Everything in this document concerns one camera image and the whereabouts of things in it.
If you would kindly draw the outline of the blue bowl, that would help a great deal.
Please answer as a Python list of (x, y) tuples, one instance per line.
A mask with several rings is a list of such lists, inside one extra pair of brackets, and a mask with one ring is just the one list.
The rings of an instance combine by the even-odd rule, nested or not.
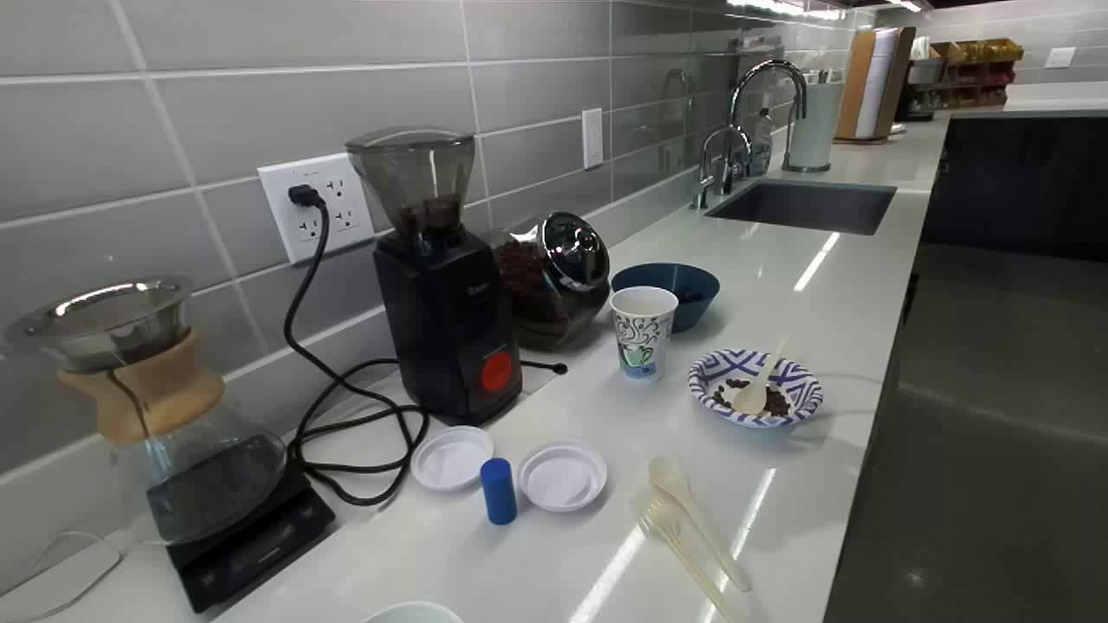
[(714, 299), (722, 294), (722, 279), (694, 262), (635, 262), (614, 276), (614, 289), (664, 289), (679, 299), (676, 332), (688, 332), (699, 325)]

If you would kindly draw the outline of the white plastic spoon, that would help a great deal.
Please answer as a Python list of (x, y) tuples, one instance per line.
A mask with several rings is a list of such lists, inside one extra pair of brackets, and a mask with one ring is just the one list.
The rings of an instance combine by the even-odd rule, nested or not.
[(787, 342), (789, 342), (789, 337), (778, 337), (778, 342), (767, 355), (767, 368), (742, 389), (738, 405), (734, 405), (738, 412), (762, 412), (767, 407), (769, 374), (776, 372)]

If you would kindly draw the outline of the black coffee grinder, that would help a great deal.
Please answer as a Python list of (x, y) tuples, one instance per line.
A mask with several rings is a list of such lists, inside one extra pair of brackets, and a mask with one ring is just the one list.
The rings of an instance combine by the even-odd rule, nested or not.
[(523, 372), (493, 247), (461, 222), (474, 139), (408, 127), (345, 154), (390, 222), (375, 270), (408, 398), (440, 421), (499, 419)]

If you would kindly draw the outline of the white small bowl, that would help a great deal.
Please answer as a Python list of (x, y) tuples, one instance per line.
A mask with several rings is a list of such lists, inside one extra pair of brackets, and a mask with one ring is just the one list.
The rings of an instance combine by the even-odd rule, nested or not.
[(440, 602), (394, 602), (367, 615), (367, 623), (464, 623), (464, 621)]

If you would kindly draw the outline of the small blue cylinder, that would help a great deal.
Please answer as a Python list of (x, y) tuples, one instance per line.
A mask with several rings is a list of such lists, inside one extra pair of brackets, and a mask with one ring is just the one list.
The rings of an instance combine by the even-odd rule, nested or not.
[(482, 490), (490, 523), (508, 527), (517, 520), (514, 463), (504, 457), (490, 457), (482, 463)]

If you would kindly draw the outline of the glass coffee bean jar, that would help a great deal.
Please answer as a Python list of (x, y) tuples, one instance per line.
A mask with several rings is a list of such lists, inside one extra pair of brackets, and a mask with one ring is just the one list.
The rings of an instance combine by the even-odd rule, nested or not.
[(529, 349), (574, 342), (609, 299), (609, 250), (573, 212), (508, 227), (495, 240), (495, 268), (514, 308), (517, 338)]

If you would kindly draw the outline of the patterned paper cup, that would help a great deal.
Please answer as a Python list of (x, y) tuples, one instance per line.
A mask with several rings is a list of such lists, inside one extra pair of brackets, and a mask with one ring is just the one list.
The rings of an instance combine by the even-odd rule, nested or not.
[(621, 289), (609, 301), (621, 372), (651, 382), (672, 337), (679, 299), (664, 289)]

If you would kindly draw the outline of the white plastic lid left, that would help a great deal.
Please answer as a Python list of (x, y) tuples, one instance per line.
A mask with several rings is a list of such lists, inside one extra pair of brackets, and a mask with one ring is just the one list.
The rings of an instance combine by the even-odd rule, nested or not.
[(484, 430), (448, 426), (414, 457), (414, 477), (430, 490), (464, 490), (477, 482), (495, 444)]

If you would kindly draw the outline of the black coffee scale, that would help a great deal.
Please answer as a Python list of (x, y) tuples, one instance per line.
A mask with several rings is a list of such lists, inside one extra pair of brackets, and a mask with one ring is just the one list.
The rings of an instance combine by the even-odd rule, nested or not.
[(335, 512), (298, 469), (282, 474), (272, 497), (229, 531), (171, 546), (171, 564), (194, 612), (208, 612), (262, 586), (312, 552)]

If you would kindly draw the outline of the small chrome faucet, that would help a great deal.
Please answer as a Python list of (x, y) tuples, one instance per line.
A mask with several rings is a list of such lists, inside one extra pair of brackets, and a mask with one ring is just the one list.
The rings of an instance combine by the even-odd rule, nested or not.
[(699, 141), (694, 205), (710, 208), (749, 177), (753, 139), (742, 126), (722, 126)]

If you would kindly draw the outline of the glass pour-over carafe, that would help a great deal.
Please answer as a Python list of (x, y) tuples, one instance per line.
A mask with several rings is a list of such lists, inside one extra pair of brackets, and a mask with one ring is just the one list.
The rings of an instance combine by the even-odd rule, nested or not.
[(93, 407), (168, 544), (235, 527), (285, 474), (285, 449), (227, 403), (187, 301), (185, 276), (113, 279), (8, 325), (13, 347), (44, 354), (59, 384)]

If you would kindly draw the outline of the kitchen sink basin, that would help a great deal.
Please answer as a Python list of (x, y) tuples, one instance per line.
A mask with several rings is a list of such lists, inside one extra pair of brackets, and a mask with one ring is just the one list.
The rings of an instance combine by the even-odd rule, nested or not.
[(710, 218), (872, 235), (892, 196), (880, 185), (760, 179), (710, 208)]

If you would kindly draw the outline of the pale green canister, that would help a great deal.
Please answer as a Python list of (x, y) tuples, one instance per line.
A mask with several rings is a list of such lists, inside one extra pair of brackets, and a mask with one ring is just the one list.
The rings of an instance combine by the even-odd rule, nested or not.
[(842, 83), (817, 76), (807, 83), (807, 115), (787, 135), (787, 166), (797, 174), (824, 174), (837, 127)]

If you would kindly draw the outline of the white wall switch plate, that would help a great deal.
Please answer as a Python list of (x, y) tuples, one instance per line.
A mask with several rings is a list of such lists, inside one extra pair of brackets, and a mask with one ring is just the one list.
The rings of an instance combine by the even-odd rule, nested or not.
[(582, 112), (582, 169), (604, 166), (605, 160), (605, 115), (604, 106), (585, 106)]

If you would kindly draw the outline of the clear plastic utensil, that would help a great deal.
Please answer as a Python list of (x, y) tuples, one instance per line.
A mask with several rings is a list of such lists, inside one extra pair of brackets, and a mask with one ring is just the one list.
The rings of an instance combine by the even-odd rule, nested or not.
[(647, 487), (635, 495), (640, 531), (672, 552), (725, 623), (744, 623), (744, 608), (731, 587), (749, 592), (749, 572), (731, 556), (710, 531), (688, 474), (672, 457), (647, 462)]

